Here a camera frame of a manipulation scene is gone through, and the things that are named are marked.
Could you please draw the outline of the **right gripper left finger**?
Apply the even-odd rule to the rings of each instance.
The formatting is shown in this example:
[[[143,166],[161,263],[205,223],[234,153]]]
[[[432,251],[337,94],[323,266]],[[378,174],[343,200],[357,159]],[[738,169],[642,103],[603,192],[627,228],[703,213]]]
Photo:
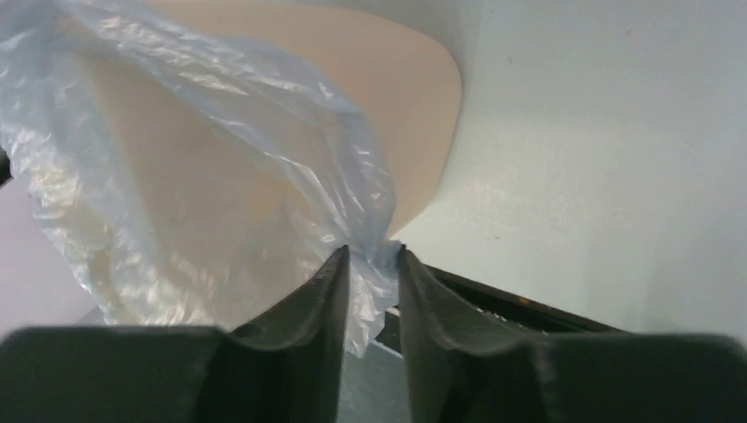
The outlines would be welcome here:
[[[47,326],[1,344],[4,422],[333,422],[350,251],[235,330]]]

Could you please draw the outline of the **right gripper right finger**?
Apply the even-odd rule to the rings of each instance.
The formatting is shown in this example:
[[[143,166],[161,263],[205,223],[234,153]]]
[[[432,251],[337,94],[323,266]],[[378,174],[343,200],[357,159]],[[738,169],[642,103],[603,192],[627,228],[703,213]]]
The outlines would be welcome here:
[[[472,306],[408,249],[400,341],[415,422],[743,422],[746,351],[708,334],[543,334]]]

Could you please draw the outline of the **blue plastic trash bag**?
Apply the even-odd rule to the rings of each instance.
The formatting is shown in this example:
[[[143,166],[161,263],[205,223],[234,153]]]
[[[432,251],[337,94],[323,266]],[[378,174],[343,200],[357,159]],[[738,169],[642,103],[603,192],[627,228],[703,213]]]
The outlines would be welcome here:
[[[345,349],[397,302],[394,183],[299,56],[143,1],[1,4],[1,146],[110,323],[232,330],[351,251]]]

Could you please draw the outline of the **beige trash bin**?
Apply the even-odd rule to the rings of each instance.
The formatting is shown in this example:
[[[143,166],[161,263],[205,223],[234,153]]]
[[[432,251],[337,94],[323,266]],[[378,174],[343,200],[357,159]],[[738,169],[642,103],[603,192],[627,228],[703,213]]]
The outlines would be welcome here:
[[[204,322],[234,328],[351,249],[350,323],[396,300],[388,237],[422,212],[445,166],[462,101],[436,40],[371,14],[313,5],[157,1],[157,11],[254,52],[276,75],[329,80],[366,115],[368,146],[318,108],[303,117],[274,87],[179,96],[131,58],[85,56],[98,104],[142,201],[157,263]]]

